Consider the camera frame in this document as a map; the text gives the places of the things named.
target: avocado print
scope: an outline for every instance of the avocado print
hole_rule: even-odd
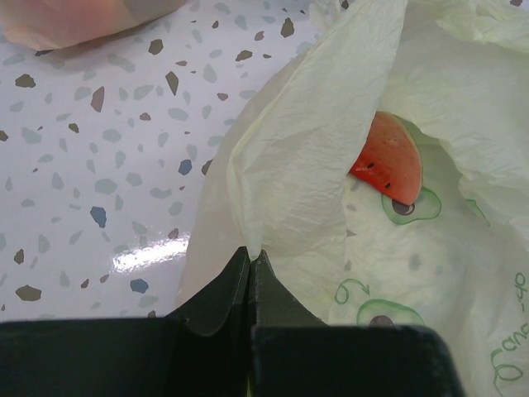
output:
[[[468,199],[466,199],[466,202],[469,205],[469,208],[472,210],[472,212],[475,213],[476,215],[478,215],[481,219],[483,219],[485,224],[487,225],[487,227],[490,227],[490,222],[485,217],[485,214],[483,213],[483,211],[481,211],[481,209],[479,209],[478,203],[476,203],[476,200],[468,198]]]
[[[395,323],[424,325],[415,310],[385,299],[371,299],[362,304],[356,314],[358,325],[391,326]]]
[[[406,225],[411,222],[435,219],[441,213],[441,201],[437,195],[428,188],[422,188],[415,203],[405,205],[388,196],[381,194],[382,208],[389,220],[396,225]]]

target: grey speckle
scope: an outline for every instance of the grey speckle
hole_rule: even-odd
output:
[[[184,91],[182,96],[186,104],[189,105],[191,103],[191,94],[188,91]]]
[[[215,69],[210,64],[207,64],[204,68],[203,77],[209,83],[217,82],[217,73],[215,73]]]
[[[168,139],[169,139],[169,134],[167,132],[162,132],[161,134],[159,134],[158,135],[158,146],[164,147]]]
[[[41,134],[25,127],[22,128],[22,138],[24,138],[24,141],[30,145],[41,143],[42,141]]]
[[[63,150],[64,153],[68,153],[68,144],[64,138],[59,139],[59,147]]]
[[[122,68],[127,73],[133,73],[136,71],[136,65],[134,65],[129,60],[126,60],[125,58],[119,55],[116,55],[116,54],[110,54],[108,56],[108,62],[110,63],[110,65],[114,65],[119,68]]]
[[[162,190],[160,188],[154,188],[150,191],[150,195],[155,199],[166,199],[173,194],[172,189]]]
[[[96,173],[96,166],[93,163],[93,160],[86,160],[86,168],[92,172],[92,174]]]
[[[45,254],[47,251],[50,250],[51,244],[50,240],[43,234],[39,235],[39,252],[41,254]]]
[[[74,234],[72,234],[72,236],[69,238],[69,244],[71,246],[74,246],[78,241],[79,241],[79,238],[81,238],[81,235],[83,234],[83,231],[80,230],[79,232],[76,232]]]
[[[60,273],[59,284],[61,287],[68,288],[70,286],[69,277],[65,272]]]
[[[169,207],[169,213],[176,217],[178,214],[182,212],[183,204],[177,201],[176,203],[171,204]]]
[[[138,236],[147,234],[147,228],[138,222],[132,222],[132,230],[134,230],[134,233]]]
[[[142,85],[134,90],[134,100],[141,101],[155,88],[154,85]]]
[[[24,201],[22,201],[21,206],[22,208],[35,207],[35,202],[33,200],[26,198]]]
[[[181,108],[171,108],[168,112],[171,118],[180,120],[181,122],[185,122],[189,118],[188,113]]]
[[[185,151],[188,152],[189,158],[191,161],[195,161],[197,159],[198,155],[198,148],[195,145],[187,145],[185,146]]]
[[[37,163],[49,163],[50,161],[53,161],[54,157],[50,154],[43,155],[40,157],[39,160],[37,160]]]
[[[152,306],[156,302],[158,302],[158,298],[156,298],[155,296],[146,295],[141,297],[138,306],[140,306],[142,309],[145,309],[149,306]]]
[[[251,97],[253,97],[257,92],[253,89],[248,89],[246,91],[241,91],[241,93],[239,93],[239,96],[243,99],[250,99]]]
[[[5,188],[8,192],[13,190],[13,182],[11,181],[11,176],[7,178]]]
[[[119,195],[116,195],[116,201],[114,203],[114,209],[116,211],[121,211],[123,209],[123,198],[119,197]]]
[[[102,134],[102,138],[105,141],[116,143],[121,140],[122,134],[120,134],[117,130],[105,130]]]
[[[62,190],[64,187],[64,182],[59,174],[56,172],[53,173],[53,176],[51,177],[51,186],[53,189]]]
[[[120,169],[124,164],[126,160],[126,154],[122,151],[118,151],[116,153],[116,168]]]
[[[213,108],[210,105],[204,106],[202,108],[202,117],[204,117],[204,120],[206,120],[209,115],[212,113]]]
[[[119,98],[122,100],[122,101],[126,101],[128,98],[129,98],[129,94],[128,92],[123,89],[123,88],[120,88],[119,89]]]
[[[136,279],[131,281],[131,289],[133,292],[144,294],[149,289],[149,285],[143,279]]]
[[[200,34],[200,31],[198,31],[197,29],[193,29],[191,35],[197,41],[198,44],[202,43],[202,35]]]
[[[248,25],[246,24],[246,18],[244,18],[242,15],[238,15],[235,18],[235,24],[242,29],[243,31],[248,30]]]
[[[75,91],[74,99],[76,101],[80,101],[81,99],[85,99],[86,97],[89,97],[90,95],[92,95],[92,89],[90,89],[89,87],[79,87]]]
[[[143,181],[141,180],[141,177],[135,172],[129,172],[129,174],[126,176],[125,180],[133,188],[135,188],[137,186],[140,186],[143,183]]]
[[[212,60],[215,59],[215,58],[218,58],[221,55],[222,55],[222,50],[213,50],[212,52],[209,53],[209,57]]]
[[[106,178],[96,181],[94,187],[97,193],[112,194],[116,191],[117,184],[112,179]]]
[[[223,2],[218,2],[215,4],[215,8],[220,12],[224,12],[226,15],[231,14],[231,9]]]

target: blue speckle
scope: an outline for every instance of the blue speckle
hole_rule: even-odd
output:
[[[149,289],[149,285],[143,279],[136,279],[136,280],[131,281],[131,289],[134,292],[139,292],[140,294],[144,294]]]
[[[90,210],[90,215],[100,228],[104,228],[107,225],[107,211],[105,208],[101,207],[92,207]]]
[[[191,160],[184,160],[180,163],[179,173],[182,175],[187,175],[191,172],[192,168],[193,164],[191,163]]]

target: plastic bag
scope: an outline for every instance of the plastic bag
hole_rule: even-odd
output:
[[[9,41],[54,50],[124,31],[168,14],[185,0],[0,0]]]
[[[526,395],[529,14],[500,0],[357,0],[329,26],[226,135],[177,303],[239,245],[263,248],[327,323],[424,324],[469,395]],[[406,120],[422,154],[413,211],[345,176],[377,109]]]

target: terrazzo surface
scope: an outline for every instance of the terrazzo surface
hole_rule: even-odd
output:
[[[50,53],[0,36],[0,321],[174,309],[204,175],[316,41],[308,3],[194,0]]]

